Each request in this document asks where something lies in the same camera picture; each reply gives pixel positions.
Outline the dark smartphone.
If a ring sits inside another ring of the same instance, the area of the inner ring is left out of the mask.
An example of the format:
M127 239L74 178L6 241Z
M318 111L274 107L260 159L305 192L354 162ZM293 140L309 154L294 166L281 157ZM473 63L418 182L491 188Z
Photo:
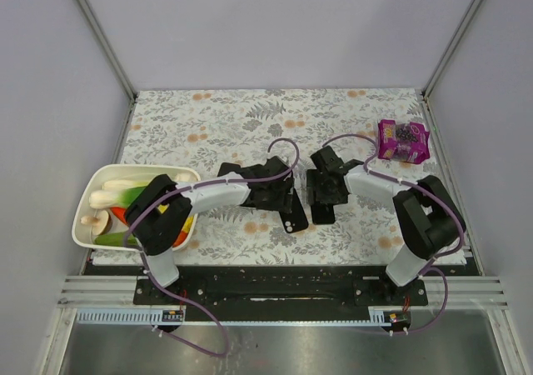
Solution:
M315 202L311 205L311 219L315 225L332 225L336 221L334 206Z

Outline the black phone case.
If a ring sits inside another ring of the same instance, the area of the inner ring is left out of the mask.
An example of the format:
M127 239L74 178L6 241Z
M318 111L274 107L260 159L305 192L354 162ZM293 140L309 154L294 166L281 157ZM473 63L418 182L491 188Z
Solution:
M292 189L290 196L290 208L287 212L279 212L279 215L285 232L292 234L308 229L309 222L295 188Z

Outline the blue smartphone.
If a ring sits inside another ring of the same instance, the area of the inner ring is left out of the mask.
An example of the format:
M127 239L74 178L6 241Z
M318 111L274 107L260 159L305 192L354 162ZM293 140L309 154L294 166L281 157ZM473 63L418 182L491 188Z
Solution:
M219 167L217 177L224 180L226 183L241 183L243 167L238 164L223 162Z

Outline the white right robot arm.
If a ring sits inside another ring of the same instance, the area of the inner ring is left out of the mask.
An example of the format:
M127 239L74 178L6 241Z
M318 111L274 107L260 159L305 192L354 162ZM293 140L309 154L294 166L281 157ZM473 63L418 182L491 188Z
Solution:
M464 239L464 219L438 177L402 181L359 160L345 162L330 146L314 152L311 161L314 168L306 172L306 192L314 224L333 224L335 207L348 203L351 195L394 210L404 246L386 266L386 275L396 286L411 283L441 250Z

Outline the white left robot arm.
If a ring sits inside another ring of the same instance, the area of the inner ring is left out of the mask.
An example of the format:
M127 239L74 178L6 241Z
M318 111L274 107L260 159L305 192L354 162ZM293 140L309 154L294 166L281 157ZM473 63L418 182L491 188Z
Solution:
M250 167L225 162L218 177L203 182L175 182L166 174L158 175L125 212L146 270L156 283L167 287L179 278L172 244L186 220L225 206L277 212L292 231L300 223L308 225L292 170L279 157Z

